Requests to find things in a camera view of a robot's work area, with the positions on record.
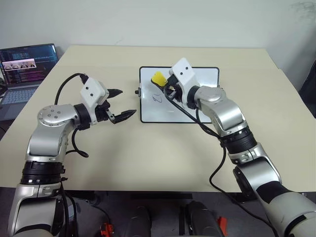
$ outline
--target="white wall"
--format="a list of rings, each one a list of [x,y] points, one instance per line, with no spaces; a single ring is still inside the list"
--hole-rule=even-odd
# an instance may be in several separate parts
[[[316,0],[0,0],[0,48],[70,44],[264,47],[299,89],[316,58]]]

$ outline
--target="beige tabletop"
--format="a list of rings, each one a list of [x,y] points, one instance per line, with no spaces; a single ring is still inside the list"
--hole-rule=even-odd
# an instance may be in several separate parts
[[[36,90],[0,141],[0,186],[15,187],[21,178],[29,137],[37,113],[53,104],[59,85],[71,74],[87,73],[123,94],[109,99],[118,114],[138,109],[125,122],[100,122],[76,135],[89,153],[65,158],[73,190],[216,191],[208,178],[222,158],[217,139],[196,124],[142,123],[139,98],[141,66],[172,66],[186,57],[192,66],[220,69],[220,85],[241,107],[257,141],[294,191],[316,191],[316,122],[284,73],[264,49],[72,46]],[[82,83],[73,79],[59,104],[78,104]],[[214,182],[240,192],[227,158]]]

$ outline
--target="floor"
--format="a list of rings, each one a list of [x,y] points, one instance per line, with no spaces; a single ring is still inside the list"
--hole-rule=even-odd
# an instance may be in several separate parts
[[[179,235],[179,210],[192,200],[201,201],[217,216],[228,219],[229,237],[273,237],[269,227],[243,212],[221,193],[140,193],[140,192],[96,192],[100,197],[98,207],[106,210],[115,228],[115,237],[124,235],[128,220],[136,207],[146,206],[152,218],[152,236]],[[13,188],[0,188],[0,236],[6,236],[7,220],[14,196]],[[316,201],[315,193],[308,195]],[[107,220],[98,209],[91,207],[83,199],[75,199],[78,204],[79,236],[98,236],[100,224]],[[253,213],[265,218],[257,201],[244,204]]]

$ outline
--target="laptop screen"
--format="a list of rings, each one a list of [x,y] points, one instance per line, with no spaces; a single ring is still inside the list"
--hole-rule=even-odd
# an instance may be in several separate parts
[[[57,61],[54,44],[0,49],[0,68],[8,86],[40,83]]]

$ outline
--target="whiteboard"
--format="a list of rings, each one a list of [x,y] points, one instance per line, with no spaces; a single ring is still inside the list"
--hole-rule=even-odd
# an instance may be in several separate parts
[[[200,86],[217,87],[219,85],[219,69],[216,67],[202,68],[192,67]],[[193,122],[189,117],[174,107],[164,96],[163,92],[151,82],[152,76],[160,71],[166,78],[169,78],[170,67],[141,67],[139,69],[140,87],[140,119],[141,122]],[[195,110],[184,108],[193,117],[196,117]],[[201,122],[211,122],[210,118],[202,112],[199,114]]]

